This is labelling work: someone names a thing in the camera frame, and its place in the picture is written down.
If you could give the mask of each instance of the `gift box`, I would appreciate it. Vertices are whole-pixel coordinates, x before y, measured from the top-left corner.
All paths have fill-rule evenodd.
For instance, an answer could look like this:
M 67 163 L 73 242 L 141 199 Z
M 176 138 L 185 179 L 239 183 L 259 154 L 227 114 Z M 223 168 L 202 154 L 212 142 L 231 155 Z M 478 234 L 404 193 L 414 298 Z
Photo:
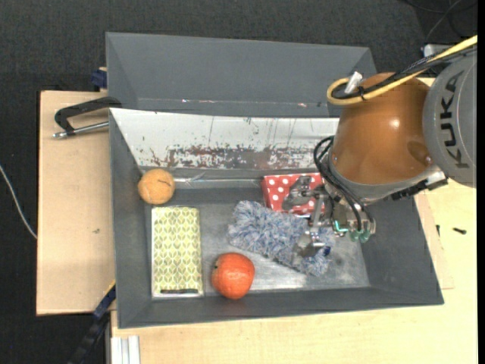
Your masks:
M 263 190 L 264 201 L 268 208 L 273 209 L 276 212 L 288 212 L 296 215 L 304 215 L 313 212 L 314 199 L 304 205 L 293 206 L 289 211 L 284 210 L 281 205 L 289 194 L 290 187 L 300 178 L 302 175 L 311 176 L 310 189 L 322 184 L 322 178 L 319 173 L 304 173 L 304 174 L 282 174 L 282 175 L 266 175 L 261 182 L 261 188 Z

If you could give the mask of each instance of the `screw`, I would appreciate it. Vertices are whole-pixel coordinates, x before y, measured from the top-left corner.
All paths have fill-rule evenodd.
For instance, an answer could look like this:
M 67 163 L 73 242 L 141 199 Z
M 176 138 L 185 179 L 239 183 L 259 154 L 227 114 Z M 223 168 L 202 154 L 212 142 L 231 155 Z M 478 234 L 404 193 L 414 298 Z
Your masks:
M 455 232 L 458 232 L 459 234 L 467 234 L 467 231 L 465 229 L 459 229 L 457 227 L 454 227 L 453 230 Z

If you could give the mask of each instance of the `tan ball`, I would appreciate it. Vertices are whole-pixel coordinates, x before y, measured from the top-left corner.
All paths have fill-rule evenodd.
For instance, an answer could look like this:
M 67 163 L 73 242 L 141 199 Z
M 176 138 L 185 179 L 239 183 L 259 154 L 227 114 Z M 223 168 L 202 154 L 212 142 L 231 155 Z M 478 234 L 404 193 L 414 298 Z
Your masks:
M 175 191 L 175 180 L 168 171 L 161 168 L 149 170 L 138 183 L 138 193 L 143 201 L 152 205 L 166 203 Z

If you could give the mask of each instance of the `wooden table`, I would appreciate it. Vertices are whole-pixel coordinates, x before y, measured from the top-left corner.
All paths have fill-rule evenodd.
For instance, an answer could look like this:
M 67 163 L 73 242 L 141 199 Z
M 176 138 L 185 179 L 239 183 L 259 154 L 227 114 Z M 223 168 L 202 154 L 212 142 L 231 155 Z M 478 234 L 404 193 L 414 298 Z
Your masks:
M 57 109 L 104 95 L 41 95 L 38 315 L 91 312 L 114 279 L 108 134 L 52 138 Z M 105 114 L 76 122 L 100 120 Z M 476 190 L 451 182 L 416 203 L 442 306 L 136 329 L 118 329 L 113 311 L 110 334 L 139 335 L 143 364 L 477 362 Z

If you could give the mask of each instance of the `mop head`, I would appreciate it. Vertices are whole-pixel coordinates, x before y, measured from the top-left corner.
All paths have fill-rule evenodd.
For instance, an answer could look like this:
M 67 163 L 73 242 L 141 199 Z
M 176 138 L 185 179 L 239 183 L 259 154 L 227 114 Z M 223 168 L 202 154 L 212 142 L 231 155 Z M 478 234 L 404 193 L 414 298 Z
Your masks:
M 321 228 L 320 237 L 328 246 L 315 256 L 293 262 L 293 246 L 300 235 L 308 230 L 308 221 L 287 213 L 275 212 L 254 201 L 241 201 L 233 216 L 235 224 L 229 226 L 229 242 L 259 255 L 267 256 L 307 275 L 320 276 L 328 268 L 328 247 L 333 247 L 335 236 L 329 227 Z

